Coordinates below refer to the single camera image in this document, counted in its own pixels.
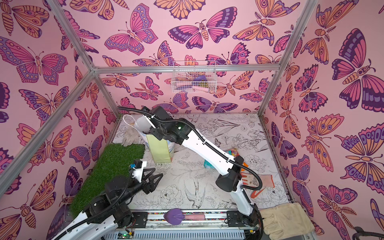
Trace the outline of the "white paper bag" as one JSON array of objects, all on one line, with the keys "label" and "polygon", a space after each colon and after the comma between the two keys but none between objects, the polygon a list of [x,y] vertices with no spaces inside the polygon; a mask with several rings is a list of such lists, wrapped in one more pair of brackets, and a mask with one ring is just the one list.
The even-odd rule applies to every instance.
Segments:
[{"label": "white paper bag", "polygon": [[175,144],[167,140],[158,140],[150,134],[151,124],[146,117],[142,116],[135,119],[131,115],[123,115],[122,121],[128,127],[134,127],[139,132],[139,140],[142,140],[149,148],[155,163],[163,164],[172,162]]}]

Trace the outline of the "small teal mint bag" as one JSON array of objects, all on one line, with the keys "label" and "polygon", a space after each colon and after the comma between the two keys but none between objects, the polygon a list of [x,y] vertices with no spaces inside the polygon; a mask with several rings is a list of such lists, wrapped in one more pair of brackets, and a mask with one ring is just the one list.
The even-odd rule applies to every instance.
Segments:
[{"label": "small teal mint bag", "polygon": [[207,160],[204,161],[204,168],[206,169],[215,169],[215,167]]}]

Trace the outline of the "orange Fox's fruits bag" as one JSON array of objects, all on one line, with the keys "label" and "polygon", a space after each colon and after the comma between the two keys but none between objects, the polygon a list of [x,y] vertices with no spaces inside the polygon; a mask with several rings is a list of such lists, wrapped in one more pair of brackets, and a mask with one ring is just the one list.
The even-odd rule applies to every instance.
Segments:
[{"label": "orange Fox's fruits bag", "polygon": [[[232,148],[230,150],[227,151],[228,154],[234,156],[235,158],[238,157],[240,154],[238,152],[238,150],[236,148]],[[248,164],[246,164],[245,162],[243,162],[243,166],[245,167],[248,167]]]}]

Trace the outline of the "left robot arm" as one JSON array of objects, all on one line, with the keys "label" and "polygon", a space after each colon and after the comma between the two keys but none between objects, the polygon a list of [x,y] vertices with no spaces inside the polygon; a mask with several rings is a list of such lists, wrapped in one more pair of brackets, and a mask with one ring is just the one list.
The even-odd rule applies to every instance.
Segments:
[{"label": "left robot arm", "polygon": [[118,175],[107,182],[104,191],[94,197],[55,240],[101,240],[118,228],[131,228],[138,223],[129,208],[139,192],[146,195],[156,190],[163,174],[154,174],[155,168],[146,168],[147,162],[137,160],[130,166],[129,175]]}]

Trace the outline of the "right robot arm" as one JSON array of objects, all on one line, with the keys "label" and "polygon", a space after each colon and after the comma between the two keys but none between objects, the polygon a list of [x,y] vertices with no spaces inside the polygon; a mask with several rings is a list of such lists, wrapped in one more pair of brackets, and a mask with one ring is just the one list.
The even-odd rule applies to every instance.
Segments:
[{"label": "right robot arm", "polygon": [[230,193],[234,200],[240,213],[240,222],[254,230],[262,230],[264,226],[260,210],[256,204],[251,203],[246,190],[258,191],[263,182],[255,171],[244,166],[241,156],[234,157],[221,150],[204,137],[191,122],[184,118],[174,119],[162,107],[152,110],[143,107],[139,110],[118,106],[117,109],[143,115],[150,125],[148,133],[156,139],[184,146],[207,160],[219,173],[216,185]]}]

